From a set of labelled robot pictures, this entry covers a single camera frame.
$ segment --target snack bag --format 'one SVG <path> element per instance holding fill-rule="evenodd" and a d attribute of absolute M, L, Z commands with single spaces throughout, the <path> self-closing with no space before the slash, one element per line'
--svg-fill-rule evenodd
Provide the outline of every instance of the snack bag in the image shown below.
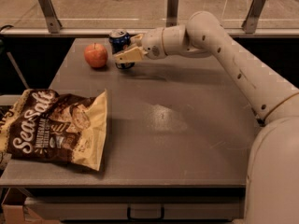
<path fill-rule="evenodd" d="M 96 98 L 26 90 L 0 121 L 0 152 L 69 161 L 98 171 L 106 138 L 107 92 Z"/>

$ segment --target gray table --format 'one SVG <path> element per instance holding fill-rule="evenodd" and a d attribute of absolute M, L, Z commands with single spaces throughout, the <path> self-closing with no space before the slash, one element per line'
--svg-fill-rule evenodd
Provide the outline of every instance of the gray table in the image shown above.
<path fill-rule="evenodd" d="M 108 49 L 104 69 L 91 69 L 84 61 L 83 50 L 93 42 Z M 50 87 L 86 97 L 107 89 L 107 140 L 100 172 L 73 164 L 9 162 L 0 186 L 33 194 L 26 205 L 39 215 L 125 219 L 132 203 L 139 203 L 132 214 L 137 217 L 136 210 L 144 210 L 140 203 L 153 203 L 149 210 L 153 208 L 155 217 L 160 215 L 159 206 L 168 219 L 242 217 L 244 192 L 232 194 L 227 189 L 244 190 L 250 147 L 260 128 L 249 103 L 214 57 L 173 56 L 120 70 L 107 39 L 77 39 Z M 84 192 L 91 188 L 100 190 L 95 199 Z M 130 196 L 136 188 L 151 193 L 146 198 L 140 192 L 126 198 L 113 194 L 113 189 L 123 189 Z M 161 189 L 170 188 L 173 192 L 161 195 Z M 226 190 L 220 197 L 198 190 L 216 188 Z M 69 189 L 74 192 L 65 197 Z M 105 197 L 100 197 L 101 189 Z M 152 196 L 152 189 L 160 192 Z M 194 194 L 173 197 L 182 189 Z"/>

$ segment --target can lid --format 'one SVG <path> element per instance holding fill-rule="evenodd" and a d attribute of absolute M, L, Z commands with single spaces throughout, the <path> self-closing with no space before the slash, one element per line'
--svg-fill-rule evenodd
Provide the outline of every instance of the can lid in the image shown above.
<path fill-rule="evenodd" d="M 127 34 L 127 31 L 125 29 L 114 29 L 109 34 L 112 38 L 120 38 Z"/>

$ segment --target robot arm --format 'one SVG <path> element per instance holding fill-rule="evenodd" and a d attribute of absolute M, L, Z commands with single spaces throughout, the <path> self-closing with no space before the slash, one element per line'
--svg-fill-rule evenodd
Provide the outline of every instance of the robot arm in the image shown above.
<path fill-rule="evenodd" d="M 134 36 L 132 45 L 115 54 L 115 59 L 116 63 L 129 63 L 146 57 L 200 58 L 209 54 L 218 59 L 263 122 L 299 115 L 299 90 L 235 42 L 219 21 L 205 11 L 193 14 L 186 25 L 157 28 Z"/>

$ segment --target metal post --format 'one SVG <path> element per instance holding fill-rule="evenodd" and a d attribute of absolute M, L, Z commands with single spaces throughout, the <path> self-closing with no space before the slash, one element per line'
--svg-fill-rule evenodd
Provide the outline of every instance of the metal post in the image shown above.
<path fill-rule="evenodd" d="M 49 33 L 58 34 L 62 25 L 57 19 L 52 2 L 50 0 L 38 0 L 38 2 L 43 10 Z"/>
<path fill-rule="evenodd" d="M 178 24 L 178 0 L 167 0 L 167 21 L 166 26 Z"/>
<path fill-rule="evenodd" d="M 245 33 L 247 34 L 255 33 L 265 1 L 266 0 L 252 1 L 249 14 L 247 15 L 246 19 L 242 24 L 242 29 Z"/>

